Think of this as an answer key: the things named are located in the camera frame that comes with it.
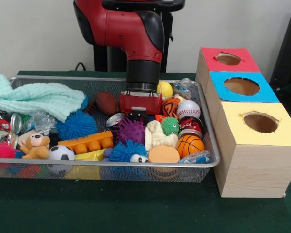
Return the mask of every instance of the white plush toy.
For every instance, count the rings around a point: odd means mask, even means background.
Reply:
[[[163,133],[161,124],[154,120],[148,123],[145,129],[145,149],[150,151],[153,147],[159,145],[176,147],[178,137],[175,134],[166,136]]]

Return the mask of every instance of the purple spiky ball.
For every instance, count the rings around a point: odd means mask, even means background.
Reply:
[[[145,143],[145,130],[142,122],[131,121],[127,117],[121,120],[114,131],[116,143],[122,142],[126,144],[127,140],[132,140],[133,143]]]

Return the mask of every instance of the orange toy block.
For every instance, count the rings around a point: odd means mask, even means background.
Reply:
[[[84,154],[100,150],[101,148],[113,148],[113,135],[110,131],[96,133],[88,137],[79,137],[72,140],[58,142],[58,145],[64,145],[71,148],[75,154]]]

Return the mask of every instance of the mint knitted blanket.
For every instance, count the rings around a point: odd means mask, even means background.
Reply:
[[[44,111],[65,122],[70,113],[80,109],[85,95],[59,83],[34,83],[12,89],[0,75],[0,110],[31,115]]]

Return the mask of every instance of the metal mesh basket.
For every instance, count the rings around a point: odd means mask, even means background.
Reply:
[[[43,77],[17,76],[11,79],[12,87],[17,88],[30,83],[61,83],[72,89],[85,92],[89,100],[99,91],[108,91],[119,98],[125,90],[125,79],[115,78],[79,78],[79,77]],[[0,177],[38,178],[38,179],[74,179],[74,180],[120,180],[120,181],[170,181],[201,182],[211,167],[220,160],[219,150],[213,133],[207,105],[200,85],[196,102],[201,106],[203,142],[211,153],[208,164],[156,164],[156,163],[121,163],[92,161],[54,161],[0,159]],[[98,131],[105,130],[107,116],[95,111],[94,118]]]

